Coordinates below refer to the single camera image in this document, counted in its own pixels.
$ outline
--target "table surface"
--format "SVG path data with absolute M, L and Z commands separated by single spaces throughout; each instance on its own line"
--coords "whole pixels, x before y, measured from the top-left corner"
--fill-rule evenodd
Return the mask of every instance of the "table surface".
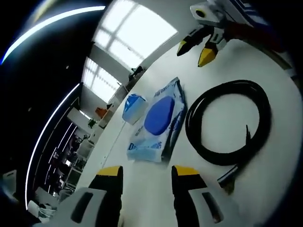
M 302 100 L 289 76 L 269 57 L 252 46 L 232 40 L 216 59 L 198 68 L 204 42 L 187 54 L 176 56 L 178 45 L 161 56 L 131 90 L 149 100 L 179 77 L 188 106 L 205 91 L 224 82 L 247 79 L 265 90 L 272 109 L 272 128 L 264 147 L 235 182 L 231 198 L 250 223 L 264 222 L 281 201 L 296 169 L 302 136 Z M 173 208 L 172 165 L 191 166 L 213 181 L 229 169 L 201 158 L 190 145 L 183 125 L 168 165 L 129 161 L 126 149 L 134 126 L 125 123 L 125 100 L 100 136 L 83 170 L 77 189 L 89 186 L 103 167 L 124 168 L 122 209 L 125 226 L 177 226 Z M 203 115 L 203 144 L 216 152 L 231 152 L 245 144 L 246 124 L 253 135 L 258 109 L 244 96 L 231 94 L 214 100 Z

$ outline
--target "black cable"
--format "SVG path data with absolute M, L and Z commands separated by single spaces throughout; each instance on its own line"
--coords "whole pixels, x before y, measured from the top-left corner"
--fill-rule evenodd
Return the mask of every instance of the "black cable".
M 250 98 L 258 108 L 259 124 L 252 138 L 250 138 L 250 133 L 246 126 L 246 144 L 242 148 L 231 153 L 216 153 L 202 145 L 202 116 L 212 101 L 226 94 L 241 94 Z M 188 110 L 185 124 L 188 140 L 202 158 L 220 166 L 235 164 L 229 172 L 219 178 L 219 181 L 221 181 L 231 175 L 235 175 L 266 142 L 271 127 L 270 104 L 265 91 L 260 85 L 249 80 L 235 80 L 216 86 L 203 93 Z

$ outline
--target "blue lid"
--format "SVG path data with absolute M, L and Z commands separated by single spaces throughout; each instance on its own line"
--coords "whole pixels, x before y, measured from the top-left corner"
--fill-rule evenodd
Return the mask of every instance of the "blue lid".
M 175 100 L 166 96 L 156 102 L 146 115 L 144 126 L 151 134 L 158 136 L 162 134 L 170 124 Z

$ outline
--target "coiled cable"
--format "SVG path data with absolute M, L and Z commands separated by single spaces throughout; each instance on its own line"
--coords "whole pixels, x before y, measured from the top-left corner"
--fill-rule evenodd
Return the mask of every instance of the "coiled cable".
M 259 124 L 252 138 L 246 125 L 246 144 L 242 148 L 231 153 L 217 153 L 204 147 L 201 142 L 202 117 L 212 101 L 227 94 L 240 94 L 251 99 L 258 108 Z M 203 93 L 188 110 L 185 124 L 187 138 L 202 158 L 215 165 L 235 165 L 218 179 L 220 183 L 233 177 L 265 144 L 271 128 L 270 104 L 260 85 L 249 80 L 235 80 L 218 85 Z

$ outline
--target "ceiling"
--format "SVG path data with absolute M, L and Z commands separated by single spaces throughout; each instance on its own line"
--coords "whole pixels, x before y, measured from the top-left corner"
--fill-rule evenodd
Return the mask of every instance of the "ceiling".
M 5 25 L 7 32 L 1 35 L 2 56 L 21 31 L 24 33 L 33 26 L 32 17 L 29 16 L 38 1 L 25 2 L 19 6 L 24 11 L 13 17 L 9 25 Z M 54 2 L 35 24 L 64 11 L 88 6 L 108 6 L 111 1 Z M 78 14 L 48 25 L 25 40 L 1 66 L 1 116 L 5 119 L 2 129 L 5 152 L 1 159 L 5 161 L 0 169 L 2 173 L 17 169 L 17 195 L 20 200 L 24 199 L 26 172 L 37 139 L 57 105 L 81 82 L 84 61 L 92 46 L 91 39 L 103 13 L 96 11 Z M 60 117 L 80 93 L 81 86 L 62 107 L 58 113 L 61 114 Z M 57 122 L 58 119 L 51 121 L 39 143 L 42 145 L 37 147 L 33 160 L 34 171 L 30 172 L 30 178 L 36 170 L 35 160 L 40 158 L 44 144 Z M 54 135 L 57 139 L 50 140 L 47 146 L 57 145 L 62 138 L 61 134 L 69 126 L 66 121 L 60 124 L 58 128 L 61 130 L 56 131 L 58 136 Z M 50 153 L 46 155 L 50 157 L 52 150 L 46 149 L 45 152 Z

